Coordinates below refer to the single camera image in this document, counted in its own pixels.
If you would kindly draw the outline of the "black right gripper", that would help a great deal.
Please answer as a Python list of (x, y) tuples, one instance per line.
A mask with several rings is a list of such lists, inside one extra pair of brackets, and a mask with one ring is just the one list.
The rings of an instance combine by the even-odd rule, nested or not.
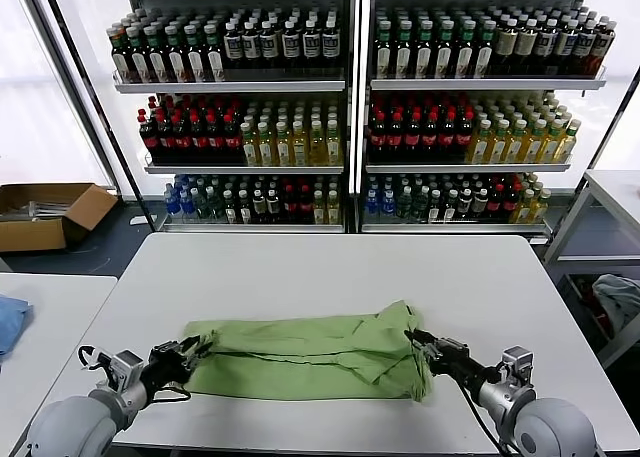
[(474, 360), (466, 344), (452, 339), (436, 339), (423, 330), (405, 330), (404, 334), (412, 344), (412, 356), (418, 372), (431, 370), (434, 376), (447, 375), (463, 385), (495, 382), (495, 368)]

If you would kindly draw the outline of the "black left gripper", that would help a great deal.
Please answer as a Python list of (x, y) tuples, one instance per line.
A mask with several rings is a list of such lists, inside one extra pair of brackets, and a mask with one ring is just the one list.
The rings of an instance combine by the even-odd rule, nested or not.
[(160, 390), (170, 383), (186, 384), (190, 370), (212, 354), (212, 344), (202, 344), (200, 335), (189, 336), (179, 343), (163, 343), (151, 349), (148, 364), (142, 370), (146, 390)]

